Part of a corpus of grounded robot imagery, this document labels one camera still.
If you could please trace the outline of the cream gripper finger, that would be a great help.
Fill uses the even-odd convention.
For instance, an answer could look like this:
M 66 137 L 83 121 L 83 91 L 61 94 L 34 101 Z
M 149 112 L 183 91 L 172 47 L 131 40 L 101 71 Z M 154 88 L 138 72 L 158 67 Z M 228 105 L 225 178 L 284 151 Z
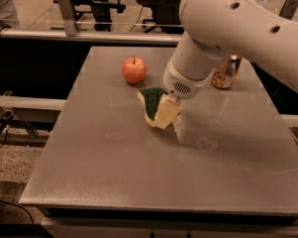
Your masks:
M 153 126 L 165 129 L 181 112 L 180 99 L 170 94 L 163 94 L 159 100 L 154 116 Z

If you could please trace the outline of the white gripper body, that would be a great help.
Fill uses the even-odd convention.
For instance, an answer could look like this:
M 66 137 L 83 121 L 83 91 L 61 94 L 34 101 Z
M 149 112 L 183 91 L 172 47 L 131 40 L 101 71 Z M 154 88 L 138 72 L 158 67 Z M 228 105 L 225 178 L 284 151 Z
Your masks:
M 180 99 L 194 98 L 209 80 L 211 68 L 202 65 L 188 65 L 177 68 L 170 61 L 163 74 L 166 91 Z

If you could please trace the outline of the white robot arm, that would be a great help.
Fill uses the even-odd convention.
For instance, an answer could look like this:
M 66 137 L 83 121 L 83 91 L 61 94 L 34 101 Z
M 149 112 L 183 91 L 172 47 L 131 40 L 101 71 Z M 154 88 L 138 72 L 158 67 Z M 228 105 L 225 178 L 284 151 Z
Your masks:
M 152 125 L 164 129 L 180 101 L 198 93 L 230 55 L 256 63 L 298 93 L 298 22 L 279 17 L 259 0 L 181 0 L 184 33 L 167 64 Z

